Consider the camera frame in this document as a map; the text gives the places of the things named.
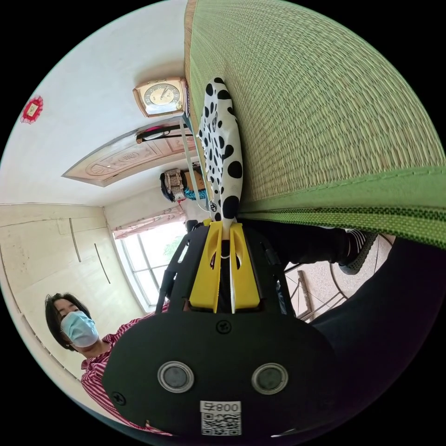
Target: blue face mask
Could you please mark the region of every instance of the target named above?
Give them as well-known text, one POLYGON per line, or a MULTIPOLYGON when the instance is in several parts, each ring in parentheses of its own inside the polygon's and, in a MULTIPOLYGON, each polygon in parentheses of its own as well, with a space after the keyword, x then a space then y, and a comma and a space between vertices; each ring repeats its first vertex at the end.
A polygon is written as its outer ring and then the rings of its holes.
POLYGON ((90 347, 99 339, 94 321, 82 311, 68 313, 62 319, 60 328, 76 347, 90 347))

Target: wall clock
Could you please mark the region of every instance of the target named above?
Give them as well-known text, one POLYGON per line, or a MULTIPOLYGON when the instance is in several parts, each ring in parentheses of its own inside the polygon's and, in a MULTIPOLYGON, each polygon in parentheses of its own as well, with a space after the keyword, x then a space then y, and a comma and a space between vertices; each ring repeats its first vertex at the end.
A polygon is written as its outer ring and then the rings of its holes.
POLYGON ((133 89, 133 96, 147 118, 189 116, 189 92, 186 79, 166 78, 144 82, 133 89))

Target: curtain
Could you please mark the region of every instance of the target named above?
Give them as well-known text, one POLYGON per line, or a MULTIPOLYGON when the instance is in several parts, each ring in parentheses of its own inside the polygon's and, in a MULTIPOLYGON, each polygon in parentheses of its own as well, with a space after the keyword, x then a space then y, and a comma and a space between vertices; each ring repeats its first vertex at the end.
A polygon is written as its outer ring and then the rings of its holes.
POLYGON ((162 212, 152 215, 150 217, 140 218, 135 222, 128 223, 122 226, 118 226, 113 229, 113 235, 115 239, 122 239, 134 234, 140 234, 141 232, 157 228, 163 224, 174 222, 185 222, 186 215, 183 212, 181 206, 175 206, 173 208, 165 209, 162 212))

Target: striped shirt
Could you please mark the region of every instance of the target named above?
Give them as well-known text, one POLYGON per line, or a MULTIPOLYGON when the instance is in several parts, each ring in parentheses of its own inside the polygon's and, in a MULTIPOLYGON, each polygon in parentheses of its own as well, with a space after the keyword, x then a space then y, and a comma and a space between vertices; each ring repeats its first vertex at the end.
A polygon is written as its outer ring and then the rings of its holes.
MULTIPOLYGON (((163 306, 163 312, 167 311, 168 305, 165 304, 163 306)), ((108 352, 102 353, 95 358, 89 358, 82 361, 81 368, 85 370, 84 374, 81 378, 82 386, 85 391, 89 394, 93 400, 95 400, 103 409, 105 409, 108 413, 113 415, 115 418, 120 420, 121 422, 127 424, 128 426, 134 427, 139 430, 148 431, 152 433, 158 433, 161 435, 171 435, 169 433, 160 431, 146 425, 146 427, 137 426, 136 424, 131 423, 130 421, 123 418, 119 412, 115 409, 113 403, 108 397, 107 393, 105 393, 104 387, 102 386, 102 377, 104 375, 104 370, 108 362, 108 358, 110 357, 110 352, 115 346, 118 339, 131 327, 137 324, 142 319, 146 319, 148 317, 153 316, 155 313, 149 313, 148 315, 133 319, 127 324, 121 325, 119 330, 113 335, 108 334, 106 337, 102 338, 104 342, 110 344, 110 350, 108 352)))

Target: striped sock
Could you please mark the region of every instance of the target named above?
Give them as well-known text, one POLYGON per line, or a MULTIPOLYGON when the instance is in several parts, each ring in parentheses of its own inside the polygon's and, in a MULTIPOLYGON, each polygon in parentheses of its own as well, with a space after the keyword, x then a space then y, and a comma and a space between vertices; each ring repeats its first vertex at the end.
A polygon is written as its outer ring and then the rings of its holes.
POLYGON ((356 229, 347 230, 346 232, 350 242, 347 259, 345 261, 345 265, 348 265, 349 263, 353 262, 361 252, 361 249, 366 243, 366 236, 361 231, 356 229))

